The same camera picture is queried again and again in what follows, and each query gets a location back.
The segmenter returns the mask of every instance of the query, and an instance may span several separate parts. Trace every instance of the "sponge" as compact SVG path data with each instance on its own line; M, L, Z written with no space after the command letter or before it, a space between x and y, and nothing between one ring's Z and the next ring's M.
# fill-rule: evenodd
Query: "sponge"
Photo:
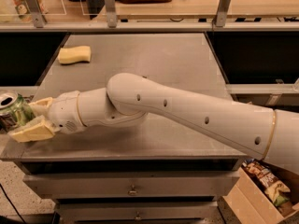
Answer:
M79 46L73 48L60 48L58 62L60 64L71 64L78 62L90 62L92 50L89 46Z
M46 120L44 116L39 116L26 123L25 126L21 126L7 134L19 143L44 140L55 135L55 126L49 120Z

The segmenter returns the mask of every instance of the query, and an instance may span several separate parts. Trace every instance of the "glass panel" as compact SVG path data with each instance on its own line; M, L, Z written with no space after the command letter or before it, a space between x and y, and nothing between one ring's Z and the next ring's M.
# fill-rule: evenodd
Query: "glass panel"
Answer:
M229 13L246 21L284 21L299 16L299 0L232 0Z
M220 0L116 1L119 21L212 22ZM104 0L39 0L48 23L106 22ZM296 21L299 0L232 0L227 22ZM0 0L0 22L30 22L23 0Z
M104 0L42 0L47 10L48 23L98 21L97 15Z
M0 0L0 23L30 22L31 16L24 0Z

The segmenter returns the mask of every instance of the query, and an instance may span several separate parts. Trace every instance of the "soda can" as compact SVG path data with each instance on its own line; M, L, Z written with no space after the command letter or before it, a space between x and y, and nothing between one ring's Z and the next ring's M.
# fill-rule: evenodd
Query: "soda can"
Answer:
M0 125L6 131L24 126L35 117L31 107L15 91L0 91Z

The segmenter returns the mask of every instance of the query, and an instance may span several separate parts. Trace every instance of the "vertical post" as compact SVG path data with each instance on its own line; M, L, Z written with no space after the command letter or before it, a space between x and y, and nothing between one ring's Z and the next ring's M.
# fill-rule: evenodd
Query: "vertical post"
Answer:
M215 20L216 26L223 27L225 25L227 11L228 11L228 8L230 7L230 3L231 3L231 0L220 0L218 9L217 9L216 20Z
M107 25L110 28L117 26L118 18L115 9L115 0L104 0L107 16Z
M46 20L40 10L38 1L37 0L25 0L25 1L29 7L34 26L36 28L44 27Z

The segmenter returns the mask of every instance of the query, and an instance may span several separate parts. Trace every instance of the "white robotic arm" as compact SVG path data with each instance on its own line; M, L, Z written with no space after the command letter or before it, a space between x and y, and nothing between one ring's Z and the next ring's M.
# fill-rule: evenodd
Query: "white robotic arm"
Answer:
M125 115L162 115L299 175L299 114L162 86L132 74L107 84L112 104Z
M297 113L173 89L133 74L117 74L106 89L64 93L47 113L63 133L132 126L154 113L299 175Z

